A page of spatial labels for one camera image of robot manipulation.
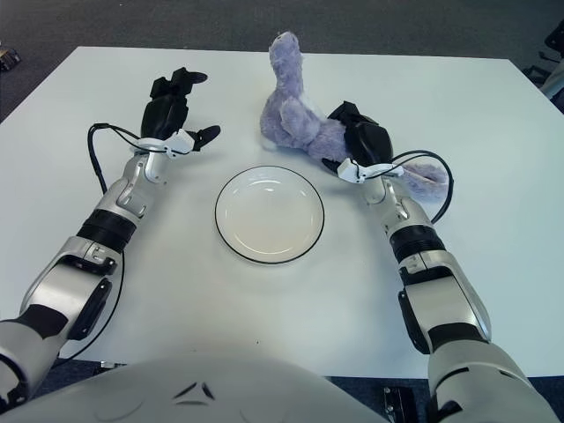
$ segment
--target silver robot arm segment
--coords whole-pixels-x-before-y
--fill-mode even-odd
[[[135,155],[30,286],[20,316],[0,322],[0,411],[33,394],[67,340],[90,334],[112,286],[106,276],[167,183],[169,161],[163,153]]]
[[[517,364],[491,343],[486,308],[421,206],[394,176],[366,181],[404,289],[398,299],[415,348],[429,358],[429,419],[557,422]]]
[[[77,235],[65,242],[30,286],[20,316],[0,322],[0,413],[30,398],[67,340],[83,339],[92,331],[112,286],[106,276],[114,273],[123,249],[159,188],[167,183],[168,163],[199,152],[219,134],[219,126],[182,130],[188,115],[186,96],[194,84],[206,79],[203,73],[180,68],[170,80],[153,82],[141,139],[122,178],[104,193]],[[97,129],[136,136],[108,123],[96,123],[89,130],[94,172],[106,190],[93,154],[92,136]]]

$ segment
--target purple plush toy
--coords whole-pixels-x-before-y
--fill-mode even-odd
[[[269,52],[277,83],[261,115],[263,135],[279,146],[301,148],[316,160],[345,160],[345,126],[325,117],[304,93],[298,38],[282,33]],[[447,192],[447,175],[430,164],[404,165],[402,179],[419,201],[441,201]]]

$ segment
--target gray carpet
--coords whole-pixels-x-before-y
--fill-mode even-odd
[[[292,29],[306,52],[504,57],[551,69],[537,51],[563,18],[562,0],[1,0],[0,40],[23,62],[0,74],[0,121],[79,45],[265,51]],[[93,366],[52,371],[38,395]],[[419,413],[427,395],[419,380],[333,382],[378,412],[383,386],[413,387]],[[564,419],[564,378],[533,383]]]

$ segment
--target white plate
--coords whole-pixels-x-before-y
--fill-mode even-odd
[[[253,167],[223,187],[215,221],[236,253],[259,263],[283,263],[315,245],[323,230],[323,203],[299,174],[283,167]]]

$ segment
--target wire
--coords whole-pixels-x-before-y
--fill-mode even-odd
[[[119,126],[110,125],[109,123],[105,123],[105,124],[107,125],[107,128],[110,128],[113,132],[115,132],[117,135],[119,135],[120,138],[123,141],[125,141],[127,144],[131,145],[132,147],[135,147],[138,150],[141,150],[142,152],[167,152],[167,149],[165,149],[165,150],[152,150],[151,148],[140,147],[139,145],[132,143],[131,141],[129,141],[129,139],[127,139],[126,137],[124,137],[122,135],[122,132],[123,132],[124,134],[127,134],[130,137],[133,137],[135,139],[141,139],[137,135],[135,135],[134,133],[129,132],[128,130],[125,130],[124,128],[120,128]],[[180,154],[181,156],[186,156],[187,154],[190,153],[190,152],[179,152],[178,150],[171,150],[171,152],[173,152],[174,154]]]
[[[128,139],[126,139],[125,137],[123,137],[122,134],[119,131],[124,132],[127,135],[129,135],[131,137],[135,137],[135,138],[138,139],[138,137],[135,134],[129,132],[128,130],[124,130],[122,128],[114,127],[113,125],[109,125],[107,123],[95,123],[88,130],[88,135],[86,137],[86,143],[88,145],[88,153],[90,155],[90,161],[92,162],[92,166],[94,168],[94,173],[96,174],[96,176],[98,177],[98,181],[100,182],[100,187],[101,187],[103,194],[106,194],[106,192],[108,191],[108,188],[107,188],[107,185],[106,185],[106,181],[104,180],[104,175],[102,174],[102,171],[101,171],[101,168],[100,168],[100,163],[98,161],[98,158],[96,157],[96,151],[94,150],[93,135],[94,135],[94,132],[96,132],[96,130],[101,130],[101,129],[106,129],[106,128],[110,128],[111,130],[113,130],[117,135],[119,135],[120,137],[125,139],[125,141],[128,142],[129,144],[133,144],[133,143],[130,143],[130,141]],[[86,351],[90,347],[90,345],[92,345],[94,342],[96,342],[96,340],[100,337],[102,332],[107,328],[107,326],[111,322],[112,317],[114,317],[114,313],[117,310],[117,305],[119,304],[120,299],[122,298],[122,290],[123,290],[124,279],[125,279],[125,251],[122,251],[122,276],[120,277],[120,286],[117,290],[117,296],[115,297],[114,306],[112,307],[112,311],[110,311],[110,313],[109,313],[108,319],[106,319],[106,322],[104,323],[104,325],[100,328],[100,330],[98,331],[96,336],[88,342],[88,344],[86,344],[85,346],[80,348],[77,352],[72,354],[70,357],[67,357],[66,359],[58,361],[52,368],[60,367],[63,364],[66,364],[69,361],[76,359],[80,354],[82,354],[84,351]]]
[[[134,148],[136,148],[136,149],[138,149],[142,152],[156,152],[156,153],[166,153],[167,152],[167,150],[153,150],[153,149],[150,149],[150,148],[141,147],[141,146],[129,141],[129,139],[124,137],[123,134],[129,135],[130,137],[135,138],[135,139],[140,139],[140,138],[137,135],[135,135],[133,132],[125,130],[124,128],[120,128],[119,126],[111,125],[109,123],[95,123],[88,130],[88,135],[86,137],[86,144],[88,145],[88,155],[90,156],[90,162],[92,163],[94,173],[96,174],[96,177],[98,178],[98,182],[100,183],[100,186],[102,188],[102,192],[104,194],[106,194],[108,187],[106,185],[106,182],[104,181],[104,178],[102,177],[102,169],[100,167],[100,163],[99,163],[98,159],[96,158],[96,153],[94,152],[94,132],[96,132],[97,130],[112,130],[123,141],[125,141],[127,144],[131,145],[132,147],[134,147]],[[174,154],[180,154],[182,156],[185,156],[185,155],[190,153],[190,152],[179,152],[177,150],[171,150],[171,152],[174,153]]]
[[[447,176],[449,178],[449,186],[447,187],[447,196],[446,196],[444,202],[442,203],[441,208],[439,209],[437,214],[435,214],[434,217],[431,219],[431,223],[434,224],[434,223],[438,222],[439,219],[441,219],[442,216],[444,216],[444,213],[446,213],[447,210],[449,209],[450,202],[452,201],[452,194],[453,194],[453,191],[454,191],[455,180],[452,176],[452,172],[450,171],[450,167],[447,164],[447,162],[441,156],[439,156],[437,153],[430,152],[429,150],[411,150],[409,152],[402,152],[401,154],[398,154],[396,157],[394,157],[391,161],[396,161],[396,160],[399,160],[399,159],[401,159],[405,156],[410,156],[410,155],[413,155],[413,154],[417,154],[417,155],[410,157],[407,160],[403,160],[400,163],[397,163],[396,166],[394,166],[394,167],[392,167],[392,168],[390,168],[390,169],[388,169],[384,172],[381,172],[379,174],[375,174],[374,176],[370,176],[367,179],[375,179],[375,178],[378,178],[380,176],[383,176],[383,175],[391,172],[392,170],[397,169],[398,167],[402,166],[403,164],[407,163],[408,161],[418,159],[419,157],[431,157],[431,158],[441,162],[442,166],[444,167],[444,170],[447,172]]]

